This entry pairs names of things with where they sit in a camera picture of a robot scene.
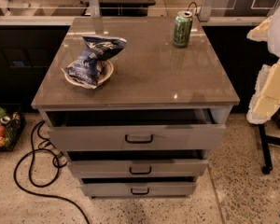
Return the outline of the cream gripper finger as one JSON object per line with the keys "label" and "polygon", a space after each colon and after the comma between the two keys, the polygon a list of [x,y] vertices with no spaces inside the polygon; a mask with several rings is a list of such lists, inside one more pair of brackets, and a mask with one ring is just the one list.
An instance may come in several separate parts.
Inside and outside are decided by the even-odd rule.
{"label": "cream gripper finger", "polygon": [[263,124],[280,108],[280,60],[273,66],[264,64],[258,74],[246,119]]}

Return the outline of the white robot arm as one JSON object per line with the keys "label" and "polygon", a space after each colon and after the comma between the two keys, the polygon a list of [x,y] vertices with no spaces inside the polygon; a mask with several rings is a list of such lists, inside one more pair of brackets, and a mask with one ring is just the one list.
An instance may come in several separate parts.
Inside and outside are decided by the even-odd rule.
{"label": "white robot arm", "polygon": [[280,7],[246,36],[253,41],[266,41],[268,51],[278,57],[277,63],[264,64],[258,74],[246,119],[263,124],[280,108]]}

